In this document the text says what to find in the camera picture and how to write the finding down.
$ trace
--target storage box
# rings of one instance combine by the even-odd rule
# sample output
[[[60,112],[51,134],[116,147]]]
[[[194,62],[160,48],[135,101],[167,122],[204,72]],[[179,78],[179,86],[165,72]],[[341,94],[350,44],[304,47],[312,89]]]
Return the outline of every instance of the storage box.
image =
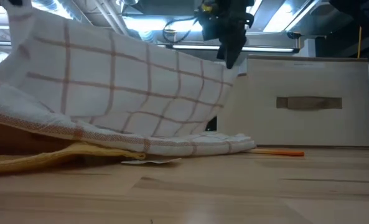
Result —
[[[366,60],[248,56],[217,118],[259,146],[369,147]]]

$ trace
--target wooden table surface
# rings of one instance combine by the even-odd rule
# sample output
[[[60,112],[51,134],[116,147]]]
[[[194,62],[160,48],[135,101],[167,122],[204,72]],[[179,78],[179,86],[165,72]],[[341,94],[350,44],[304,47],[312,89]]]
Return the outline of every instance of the wooden table surface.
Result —
[[[0,177],[0,223],[369,224],[369,150]]]

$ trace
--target checkered towel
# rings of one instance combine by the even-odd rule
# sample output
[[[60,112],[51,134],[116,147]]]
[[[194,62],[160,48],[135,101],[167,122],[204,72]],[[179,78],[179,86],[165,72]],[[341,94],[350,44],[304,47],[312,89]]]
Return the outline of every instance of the checkered towel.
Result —
[[[13,51],[0,64],[0,123],[166,156],[255,146],[203,133],[237,71],[31,7],[6,9]]]

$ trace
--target yellow towel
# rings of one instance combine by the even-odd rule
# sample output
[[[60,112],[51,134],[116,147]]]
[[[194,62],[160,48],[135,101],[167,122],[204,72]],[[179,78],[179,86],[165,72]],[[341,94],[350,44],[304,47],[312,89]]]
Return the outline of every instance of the yellow towel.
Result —
[[[142,160],[146,157],[144,153],[129,152],[121,149],[108,149],[89,145],[84,142],[77,142],[56,152],[41,153],[33,156],[0,155],[0,174],[45,168],[70,161],[78,155],[105,157],[123,156],[137,160]]]

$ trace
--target box handle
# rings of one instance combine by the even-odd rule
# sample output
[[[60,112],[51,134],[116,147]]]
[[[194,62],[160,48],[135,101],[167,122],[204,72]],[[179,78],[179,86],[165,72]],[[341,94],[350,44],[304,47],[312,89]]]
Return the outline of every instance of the box handle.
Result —
[[[277,97],[277,108],[290,110],[342,109],[342,98],[319,96]]]

